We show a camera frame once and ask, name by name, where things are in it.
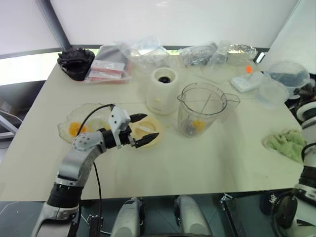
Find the clear plastic bag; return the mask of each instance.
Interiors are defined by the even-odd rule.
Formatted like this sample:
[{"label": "clear plastic bag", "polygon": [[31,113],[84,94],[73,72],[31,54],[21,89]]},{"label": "clear plastic bag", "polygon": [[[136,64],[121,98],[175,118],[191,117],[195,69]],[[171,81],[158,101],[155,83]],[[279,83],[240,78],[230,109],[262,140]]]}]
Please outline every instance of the clear plastic bag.
[{"label": "clear plastic bag", "polygon": [[122,54],[135,64],[143,67],[168,67],[170,55],[154,36],[116,44]]},{"label": "clear plastic bag", "polygon": [[101,46],[84,82],[125,83],[131,79],[131,63],[116,46]]},{"label": "clear plastic bag", "polygon": [[204,45],[182,48],[179,50],[182,63],[187,66],[205,66],[215,54],[217,45],[209,42]]}]

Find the white table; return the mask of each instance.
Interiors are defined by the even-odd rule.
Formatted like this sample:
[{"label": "white table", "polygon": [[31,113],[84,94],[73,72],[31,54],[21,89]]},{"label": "white table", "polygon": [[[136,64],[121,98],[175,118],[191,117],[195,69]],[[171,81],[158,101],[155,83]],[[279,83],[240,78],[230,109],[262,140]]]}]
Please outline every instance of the white table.
[{"label": "white table", "polygon": [[[233,71],[227,67],[225,77]],[[0,165],[0,200],[47,200],[59,164],[71,149],[59,137],[57,124],[84,103],[116,103],[130,114],[148,113],[164,129],[154,147],[111,149],[96,160],[103,198],[280,189],[298,181],[303,167],[261,144],[271,133],[300,128],[285,106],[266,110],[254,101],[253,92],[238,94],[228,83],[218,85],[238,94],[240,105],[224,122],[217,120],[202,136],[190,139],[177,130],[177,112],[157,116],[148,111],[141,93],[147,75],[138,70],[134,75],[128,84],[84,84],[56,65]],[[203,81],[187,71],[180,78],[182,88]],[[98,197],[92,170],[82,199]]]}]

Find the aluminum foil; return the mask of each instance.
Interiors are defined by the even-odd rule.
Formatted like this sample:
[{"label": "aluminum foil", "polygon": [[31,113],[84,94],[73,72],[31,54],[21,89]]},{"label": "aluminum foil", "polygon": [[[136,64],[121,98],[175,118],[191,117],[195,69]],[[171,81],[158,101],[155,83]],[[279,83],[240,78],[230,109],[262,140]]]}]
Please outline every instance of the aluminum foil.
[{"label": "aluminum foil", "polygon": [[232,44],[228,50],[229,54],[247,54],[249,59],[254,59],[257,55],[257,50],[247,44]]}]

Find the green cloth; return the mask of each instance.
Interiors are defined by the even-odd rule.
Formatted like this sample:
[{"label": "green cloth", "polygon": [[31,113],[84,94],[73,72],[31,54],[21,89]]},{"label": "green cloth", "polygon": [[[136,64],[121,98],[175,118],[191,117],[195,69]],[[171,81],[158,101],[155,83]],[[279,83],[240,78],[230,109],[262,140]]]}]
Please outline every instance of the green cloth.
[{"label": "green cloth", "polygon": [[301,152],[306,141],[300,131],[289,130],[280,134],[273,134],[267,137],[266,147],[276,150],[290,159],[303,163]]}]

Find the clear measuring jug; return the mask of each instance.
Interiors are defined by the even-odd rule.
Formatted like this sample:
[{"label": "clear measuring jug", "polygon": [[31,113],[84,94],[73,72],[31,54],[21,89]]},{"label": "clear measuring jug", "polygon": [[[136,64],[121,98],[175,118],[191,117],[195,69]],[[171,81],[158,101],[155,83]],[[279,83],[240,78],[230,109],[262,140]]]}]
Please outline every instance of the clear measuring jug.
[{"label": "clear measuring jug", "polygon": [[187,85],[178,100],[178,127],[187,137],[204,133],[218,117],[228,116],[240,103],[238,96],[225,94],[209,83]]}]

